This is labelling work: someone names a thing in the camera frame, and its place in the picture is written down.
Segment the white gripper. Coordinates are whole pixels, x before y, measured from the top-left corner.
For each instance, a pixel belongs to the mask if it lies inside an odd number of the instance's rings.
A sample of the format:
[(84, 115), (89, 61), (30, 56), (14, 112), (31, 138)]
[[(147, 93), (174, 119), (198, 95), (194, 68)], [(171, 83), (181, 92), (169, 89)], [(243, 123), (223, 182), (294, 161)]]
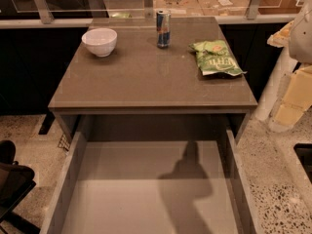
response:
[(290, 130), (312, 106), (312, 66), (302, 65), (288, 79), (288, 85), (274, 106), (268, 127), (281, 133)]

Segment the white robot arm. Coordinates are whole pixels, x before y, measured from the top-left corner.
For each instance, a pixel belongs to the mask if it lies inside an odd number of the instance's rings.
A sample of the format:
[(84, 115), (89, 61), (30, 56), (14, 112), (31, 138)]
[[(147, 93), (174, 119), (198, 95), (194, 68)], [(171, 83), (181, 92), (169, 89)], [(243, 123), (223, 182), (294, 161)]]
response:
[(312, 0), (305, 0), (295, 19), (271, 35), (267, 43), (287, 47), (300, 63), (292, 75), (282, 79), (278, 104), (274, 106), (269, 128), (280, 133), (290, 130), (312, 106)]

